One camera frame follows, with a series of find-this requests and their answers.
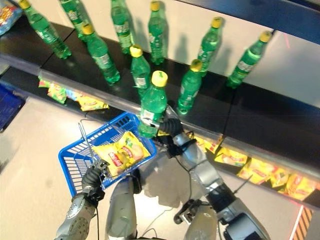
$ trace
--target red label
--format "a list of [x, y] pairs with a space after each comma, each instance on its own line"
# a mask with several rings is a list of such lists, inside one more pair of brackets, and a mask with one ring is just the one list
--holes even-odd
[[114, 152], [110, 152], [109, 157], [116, 167], [120, 167], [123, 164]]

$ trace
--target blue bin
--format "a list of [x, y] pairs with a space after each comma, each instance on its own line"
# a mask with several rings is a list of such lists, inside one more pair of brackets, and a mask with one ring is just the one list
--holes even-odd
[[[146, 163], [156, 155], [157, 149], [152, 140], [139, 136], [138, 125], [139, 120], [136, 115], [124, 112], [99, 129], [87, 135], [88, 142], [91, 145], [98, 146], [117, 142], [123, 135], [123, 132], [131, 131], [150, 153], [149, 157], [146, 157], [145, 159], [142, 159], [136, 164], [127, 168], [122, 174], [112, 178], [106, 177], [102, 182], [105, 188], [120, 180], [126, 174], [132, 172], [137, 167]], [[93, 152], [93, 154], [97, 159], [100, 159], [95, 152]], [[82, 177], [93, 162], [88, 145], [86, 141], [81, 138], [80, 140], [64, 147], [59, 152], [58, 157], [70, 193], [72, 196], [74, 196], [82, 191]]]

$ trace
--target clear plastic bottle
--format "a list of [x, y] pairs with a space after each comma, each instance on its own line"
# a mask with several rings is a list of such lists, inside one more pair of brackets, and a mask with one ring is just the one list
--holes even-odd
[[148, 23], [151, 61], [156, 65], [164, 62], [165, 20], [160, 14], [160, 2], [151, 2], [151, 16]]
[[261, 59], [271, 36], [272, 33], [270, 31], [264, 31], [259, 40], [244, 52], [232, 74], [226, 81], [228, 87], [235, 89], [243, 82], [255, 64]]
[[82, 32], [82, 27], [85, 24], [91, 24], [91, 22], [84, 4], [81, 0], [60, 0], [60, 4], [73, 24], [78, 34], [78, 38], [85, 42], [86, 38]]
[[100, 68], [104, 79], [112, 85], [120, 80], [120, 74], [109, 55], [107, 44], [99, 37], [92, 25], [86, 24], [82, 27], [86, 37], [86, 44], [91, 57]]
[[54, 26], [44, 16], [38, 13], [27, 0], [20, 0], [19, 5], [28, 18], [31, 27], [52, 48], [58, 58], [66, 59], [71, 56], [68, 46], [59, 37]]
[[180, 114], [186, 114], [194, 105], [202, 83], [201, 68], [202, 62], [199, 59], [194, 59], [189, 71], [183, 76], [178, 99], [178, 112]]
[[[159, 121], [167, 107], [167, 96], [165, 86], [168, 75], [163, 71], [154, 71], [152, 74], [152, 84], [141, 100], [141, 118], [148, 118]], [[157, 134], [157, 129], [140, 122], [139, 134], [146, 138], [153, 138]]]
[[140, 99], [145, 95], [150, 86], [150, 65], [143, 56], [141, 47], [137, 44], [130, 47], [132, 56], [131, 73], [138, 88]]
[[111, 18], [114, 24], [115, 32], [120, 41], [122, 52], [124, 54], [129, 54], [129, 48], [132, 45], [129, 16], [119, 0], [111, 0]]
[[204, 77], [207, 74], [210, 60], [214, 55], [217, 46], [219, 46], [221, 40], [220, 26], [222, 21], [223, 19], [221, 17], [214, 17], [211, 23], [211, 28], [202, 39], [201, 47], [197, 57], [199, 60], [202, 61], [202, 77]]

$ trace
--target white wall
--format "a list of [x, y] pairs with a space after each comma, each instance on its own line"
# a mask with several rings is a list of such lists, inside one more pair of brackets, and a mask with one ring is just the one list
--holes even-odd
[[[29, 0], [50, 21], [71, 27], [58, 0]], [[117, 40], [110, 17], [110, 0], [82, 0], [96, 31], [103, 37]], [[125, 0], [132, 15], [137, 43], [149, 51], [147, 41], [150, 0]], [[228, 76], [244, 50], [255, 42], [261, 32], [270, 28], [236, 17], [189, 5], [175, 0], [162, 0], [169, 26], [168, 58], [190, 64], [197, 57], [202, 37], [213, 17], [225, 23], [222, 45], [209, 70]], [[320, 45], [278, 32], [270, 41], [259, 65], [246, 82], [320, 107]]]

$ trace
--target robotic hand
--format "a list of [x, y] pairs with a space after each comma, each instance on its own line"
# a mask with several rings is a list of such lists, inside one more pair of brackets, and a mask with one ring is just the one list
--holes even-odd
[[96, 161], [82, 178], [82, 192], [72, 198], [72, 204], [54, 240], [85, 240], [89, 234], [90, 221], [98, 202], [105, 196], [101, 189], [107, 172], [107, 162]]
[[184, 133], [182, 124], [168, 106], [164, 122], [154, 122], [148, 118], [143, 123], [172, 136], [181, 155], [181, 164], [188, 168], [190, 176], [202, 186], [203, 194], [216, 212], [218, 220], [228, 225], [223, 233], [226, 240], [270, 240], [266, 229], [251, 213], [246, 205], [228, 188], [215, 167], [207, 160], [206, 154], [196, 141]]

